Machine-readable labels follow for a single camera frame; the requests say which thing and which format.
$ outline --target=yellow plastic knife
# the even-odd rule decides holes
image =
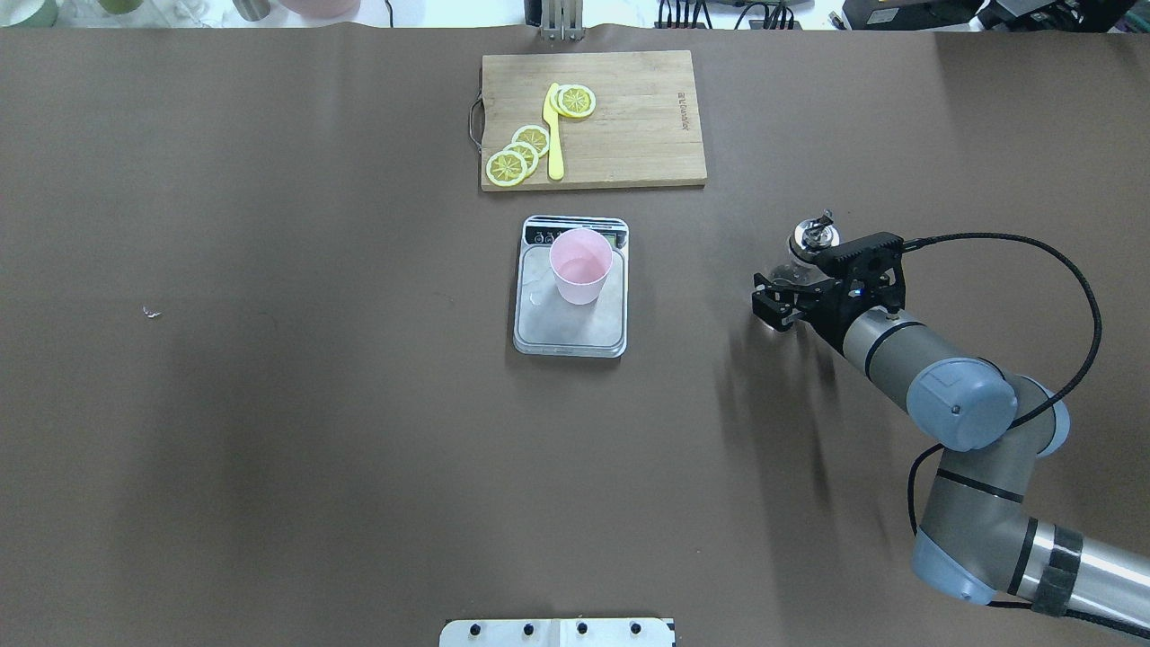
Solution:
[[[543,121],[547,122],[551,130],[551,148],[547,151],[547,177],[552,179],[564,178],[564,148],[559,143],[559,113],[551,105],[551,98],[559,91],[559,84],[552,83],[547,94],[543,97]]]

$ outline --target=cutting board handle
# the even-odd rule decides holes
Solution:
[[[471,109],[468,110],[468,113],[467,113],[467,136],[470,137],[471,138],[471,143],[475,144],[475,149],[478,151],[480,154],[482,154],[483,153],[483,144],[480,144],[480,139],[483,138],[483,131],[481,130],[478,134],[475,133],[475,108],[477,108],[477,107],[478,108],[483,107],[483,91],[482,90],[480,90],[480,93],[475,97],[475,102],[471,103]],[[482,129],[483,125],[484,125],[484,123],[486,122],[486,113],[483,111],[482,109],[480,111],[483,113],[483,117],[484,117],[483,121],[480,123],[480,128]]]

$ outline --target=pink cup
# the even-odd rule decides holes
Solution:
[[[599,298],[611,272],[611,242],[591,229],[568,229],[551,244],[555,286],[568,302],[585,305]]]

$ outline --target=plastic cup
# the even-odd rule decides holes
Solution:
[[[0,0],[0,26],[52,26],[56,0]]]
[[[551,244],[551,270],[567,302],[586,305],[599,298],[611,263],[611,242],[591,229],[568,229]]]
[[[360,0],[282,0],[281,5],[305,18],[334,18],[359,8]]]

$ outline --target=digital scale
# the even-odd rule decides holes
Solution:
[[[568,229],[603,233],[612,265],[599,298],[572,305],[559,295],[551,270],[551,242]],[[515,348],[527,355],[619,357],[627,351],[627,246],[630,231],[618,217],[532,215],[519,239]]]

